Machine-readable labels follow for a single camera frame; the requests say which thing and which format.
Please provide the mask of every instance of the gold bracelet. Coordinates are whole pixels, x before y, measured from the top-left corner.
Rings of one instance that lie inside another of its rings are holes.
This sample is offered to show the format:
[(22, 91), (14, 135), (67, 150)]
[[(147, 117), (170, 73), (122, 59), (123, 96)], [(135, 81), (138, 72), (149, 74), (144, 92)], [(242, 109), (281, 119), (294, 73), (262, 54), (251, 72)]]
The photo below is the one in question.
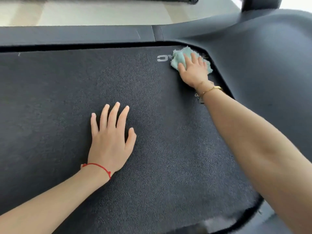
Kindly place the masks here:
[(213, 89), (218, 89), (218, 90), (221, 90), (223, 91), (223, 89), (220, 87), (220, 86), (213, 86), (211, 89), (208, 89), (206, 91), (204, 91), (203, 93), (201, 94), (198, 94), (200, 98), (202, 98), (204, 96), (205, 93), (209, 92), (210, 90), (213, 90)]

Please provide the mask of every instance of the treadmill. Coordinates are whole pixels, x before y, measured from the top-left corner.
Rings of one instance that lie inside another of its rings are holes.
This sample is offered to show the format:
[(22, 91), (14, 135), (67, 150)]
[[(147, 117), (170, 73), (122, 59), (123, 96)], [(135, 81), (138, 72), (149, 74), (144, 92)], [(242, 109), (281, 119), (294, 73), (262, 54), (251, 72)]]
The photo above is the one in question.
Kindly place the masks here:
[(91, 113), (119, 101), (138, 135), (133, 154), (54, 233), (182, 233), (201, 222), (242, 233), (266, 223), (274, 212), (170, 58), (197, 50), (210, 80), (311, 161), (312, 14), (280, 2), (244, 0), (241, 13), (171, 25), (0, 27), (0, 214), (75, 174)]

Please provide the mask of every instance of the red string bracelet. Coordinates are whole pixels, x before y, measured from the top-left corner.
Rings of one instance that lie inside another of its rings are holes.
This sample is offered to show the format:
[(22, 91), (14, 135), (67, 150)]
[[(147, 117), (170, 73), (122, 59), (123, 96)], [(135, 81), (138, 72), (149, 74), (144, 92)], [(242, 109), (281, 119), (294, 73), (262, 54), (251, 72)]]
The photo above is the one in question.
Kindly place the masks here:
[(107, 172), (107, 174), (108, 174), (108, 176), (109, 176), (109, 178), (110, 178), (111, 172), (107, 171), (107, 169), (104, 168), (103, 166), (101, 166), (101, 165), (99, 165), (99, 164), (97, 164), (97, 163), (88, 163), (88, 164), (85, 163), (85, 164), (82, 165), (82, 167), (85, 167), (85, 166), (87, 166), (87, 165), (96, 165), (96, 166), (98, 166), (98, 167), (100, 167), (100, 168), (103, 168), (103, 169)]

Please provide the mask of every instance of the treadmill belt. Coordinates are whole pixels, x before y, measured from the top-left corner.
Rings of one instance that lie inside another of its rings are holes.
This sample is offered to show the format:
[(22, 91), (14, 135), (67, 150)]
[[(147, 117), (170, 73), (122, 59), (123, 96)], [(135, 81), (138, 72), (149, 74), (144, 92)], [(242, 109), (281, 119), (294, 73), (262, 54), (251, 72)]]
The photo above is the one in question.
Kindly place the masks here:
[(158, 58), (182, 47), (0, 53), (0, 214), (75, 174), (91, 113), (117, 101), (130, 106), (133, 154), (55, 233), (161, 233), (254, 206), (207, 109)]

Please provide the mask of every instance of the cleaning cloth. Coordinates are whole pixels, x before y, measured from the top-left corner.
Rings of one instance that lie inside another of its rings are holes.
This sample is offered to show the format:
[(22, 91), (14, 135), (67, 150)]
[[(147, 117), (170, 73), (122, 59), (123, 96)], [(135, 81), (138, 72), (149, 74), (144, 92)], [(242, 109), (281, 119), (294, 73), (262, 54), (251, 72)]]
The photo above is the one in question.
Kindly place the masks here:
[[(195, 53), (196, 57), (199, 57), (200, 55), (193, 51), (190, 47), (185, 47), (181, 50), (174, 50), (173, 54), (172, 54), (172, 61), (171, 61), (171, 66), (178, 70), (177, 65), (181, 62), (185, 69), (186, 69), (186, 63), (185, 63), (185, 58), (183, 54), (186, 54), (190, 59), (191, 59), (191, 53)], [(207, 64), (207, 70), (208, 70), (208, 74), (211, 73), (213, 70), (210, 67), (210, 62), (207, 61), (206, 59), (203, 59), (204, 62), (206, 62)]]

